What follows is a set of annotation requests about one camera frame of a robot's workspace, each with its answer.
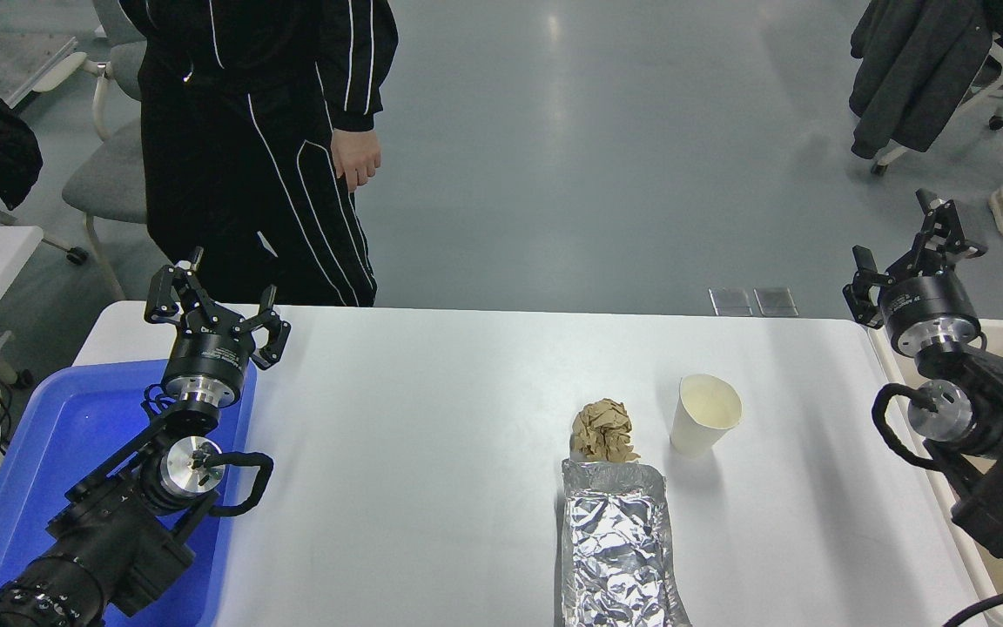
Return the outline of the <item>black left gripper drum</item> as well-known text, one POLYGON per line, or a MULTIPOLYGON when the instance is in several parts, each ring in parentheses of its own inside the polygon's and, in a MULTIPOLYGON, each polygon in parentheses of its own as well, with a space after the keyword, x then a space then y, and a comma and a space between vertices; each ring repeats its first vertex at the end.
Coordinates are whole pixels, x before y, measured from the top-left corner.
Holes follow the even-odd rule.
POLYGON ((250 334, 233 336, 223 333, 178 330, 170 360, 162 376, 162 386, 176 392, 184 380, 206 377, 218 381, 231 392, 240 392, 246 384, 248 362, 255 344, 250 334))

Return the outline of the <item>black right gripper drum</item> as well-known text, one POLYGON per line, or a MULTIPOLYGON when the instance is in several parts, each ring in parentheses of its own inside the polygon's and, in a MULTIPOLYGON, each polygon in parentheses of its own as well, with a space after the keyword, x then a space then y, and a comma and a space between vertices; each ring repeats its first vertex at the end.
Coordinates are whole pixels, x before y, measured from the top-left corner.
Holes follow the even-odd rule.
POLYGON ((970 298, 952 273, 919 275, 881 289, 881 318, 893 346, 970 344, 980 335, 970 298))

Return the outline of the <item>person's left hand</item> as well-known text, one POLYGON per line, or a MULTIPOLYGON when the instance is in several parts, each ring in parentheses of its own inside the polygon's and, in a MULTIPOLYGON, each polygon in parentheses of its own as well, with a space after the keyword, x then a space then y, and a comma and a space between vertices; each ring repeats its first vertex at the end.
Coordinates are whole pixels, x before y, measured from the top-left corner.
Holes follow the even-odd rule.
POLYGON ((335 175, 345 182, 349 193, 377 175, 382 159, 377 131, 333 130, 330 146, 335 175))

